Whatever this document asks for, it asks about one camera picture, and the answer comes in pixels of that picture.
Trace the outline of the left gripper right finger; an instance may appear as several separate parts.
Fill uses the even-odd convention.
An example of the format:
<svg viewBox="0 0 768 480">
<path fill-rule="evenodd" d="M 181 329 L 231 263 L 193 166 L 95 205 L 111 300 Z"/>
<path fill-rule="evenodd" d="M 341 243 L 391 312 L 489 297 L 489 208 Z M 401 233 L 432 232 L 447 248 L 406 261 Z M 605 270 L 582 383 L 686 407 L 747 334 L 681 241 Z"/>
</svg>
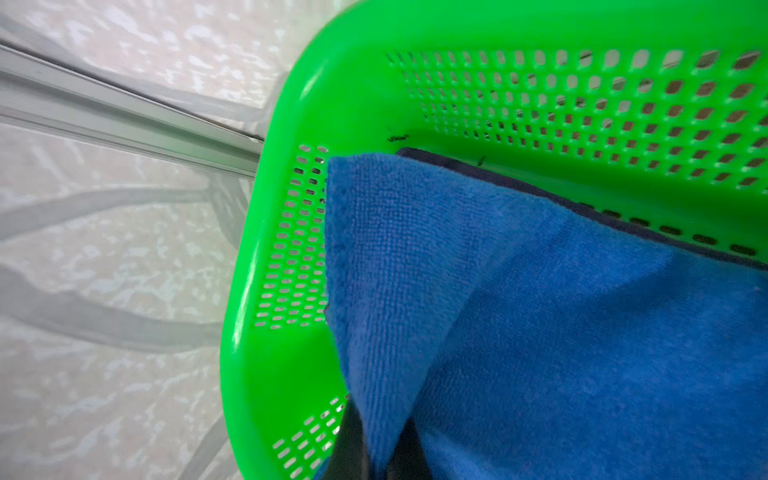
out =
<svg viewBox="0 0 768 480">
<path fill-rule="evenodd" d="M 386 467 L 387 480 L 432 480 L 415 423 L 409 419 Z"/>
</svg>

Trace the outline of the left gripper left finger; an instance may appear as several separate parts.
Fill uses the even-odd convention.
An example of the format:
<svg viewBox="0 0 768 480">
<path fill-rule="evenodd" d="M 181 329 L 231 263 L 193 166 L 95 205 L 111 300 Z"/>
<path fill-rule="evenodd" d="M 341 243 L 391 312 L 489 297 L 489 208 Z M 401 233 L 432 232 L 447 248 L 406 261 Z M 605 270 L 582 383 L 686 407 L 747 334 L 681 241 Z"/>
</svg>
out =
<svg viewBox="0 0 768 480">
<path fill-rule="evenodd" d="M 368 480 L 371 465 L 363 422 L 352 399 L 347 401 L 333 453 L 320 472 L 322 480 Z"/>
</svg>

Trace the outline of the blue towel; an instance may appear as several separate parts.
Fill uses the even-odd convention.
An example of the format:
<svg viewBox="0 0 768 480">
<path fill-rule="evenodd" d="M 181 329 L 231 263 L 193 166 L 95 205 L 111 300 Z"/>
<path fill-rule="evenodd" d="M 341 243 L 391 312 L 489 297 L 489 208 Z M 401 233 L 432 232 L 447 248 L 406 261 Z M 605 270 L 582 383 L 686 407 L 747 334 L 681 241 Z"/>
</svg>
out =
<svg viewBox="0 0 768 480">
<path fill-rule="evenodd" d="M 326 180 L 328 304 L 371 478 L 763 479 L 767 271 L 395 155 Z"/>
</svg>

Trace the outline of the purple towel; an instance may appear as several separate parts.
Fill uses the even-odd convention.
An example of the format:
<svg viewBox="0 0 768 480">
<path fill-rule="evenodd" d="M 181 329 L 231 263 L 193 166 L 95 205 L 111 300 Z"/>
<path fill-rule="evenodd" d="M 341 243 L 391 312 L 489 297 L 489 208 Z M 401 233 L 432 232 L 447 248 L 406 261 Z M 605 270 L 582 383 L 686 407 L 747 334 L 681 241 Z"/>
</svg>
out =
<svg viewBox="0 0 768 480">
<path fill-rule="evenodd" d="M 738 257 L 734 254 L 723 253 L 708 247 L 697 246 L 690 243 L 686 243 L 681 240 L 676 240 L 668 236 L 665 236 L 662 233 L 652 231 L 647 227 L 634 224 L 634 223 L 628 223 L 628 222 L 619 220 L 615 217 L 611 217 L 605 213 L 599 213 L 597 210 L 595 210 L 594 208 L 592 208 L 587 204 L 568 200 L 564 197 L 555 195 L 551 192 L 548 192 L 546 190 L 533 186 L 532 184 L 511 178 L 511 177 L 507 177 L 499 173 L 494 173 L 477 166 L 472 166 L 472 165 L 463 163 L 459 160 L 451 159 L 435 153 L 430 153 L 427 151 L 418 150 L 414 148 L 401 148 L 396 152 L 396 154 L 404 158 L 408 158 L 408 159 L 422 162 L 425 164 L 441 167 L 441 168 L 459 173 L 466 177 L 484 181 L 486 183 L 490 183 L 499 187 L 515 190 L 517 192 L 524 193 L 529 196 L 546 199 L 552 203 L 555 203 L 557 205 L 560 205 L 561 207 L 566 208 L 567 210 L 570 210 L 571 212 L 579 216 L 590 219 L 591 221 L 602 224 L 614 230 L 636 236 L 638 238 L 649 240 L 658 244 L 671 246 L 680 250 L 686 250 L 688 252 L 697 254 L 699 256 L 707 257 L 713 260 L 736 264 L 736 265 L 748 267 L 748 268 L 763 271 L 763 272 L 767 271 L 766 262 L 746 259 L 743 257 Z"/>
</svg>

